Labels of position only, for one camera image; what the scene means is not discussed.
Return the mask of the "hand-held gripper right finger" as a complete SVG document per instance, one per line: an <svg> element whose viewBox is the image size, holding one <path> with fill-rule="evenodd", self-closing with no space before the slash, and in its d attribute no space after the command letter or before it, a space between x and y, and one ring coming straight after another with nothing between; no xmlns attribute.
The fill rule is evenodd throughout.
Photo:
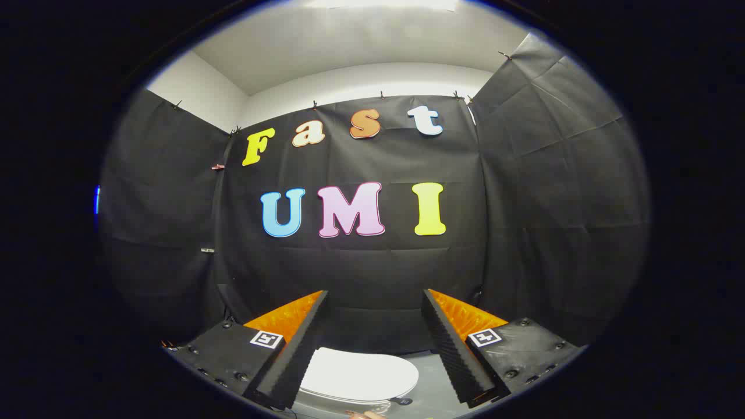
<svg viewBox="0 0 745 419"><path fill-rule="evenodd" d="M421 315L458 401L470 408L521 395L581 355L529 317L506 321L433 289Z"/></svg>

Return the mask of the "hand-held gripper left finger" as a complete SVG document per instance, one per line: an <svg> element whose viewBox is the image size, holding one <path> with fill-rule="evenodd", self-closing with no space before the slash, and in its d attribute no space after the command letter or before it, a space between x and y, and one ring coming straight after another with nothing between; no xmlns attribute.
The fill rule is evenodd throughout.
<svg viewBox="0 0 745 419"><path fill-rule="evenodd" d="M320 290L250 322L218 322L165 353L208 386L249 406L293 406L328 319L328 292Z"/></svg>

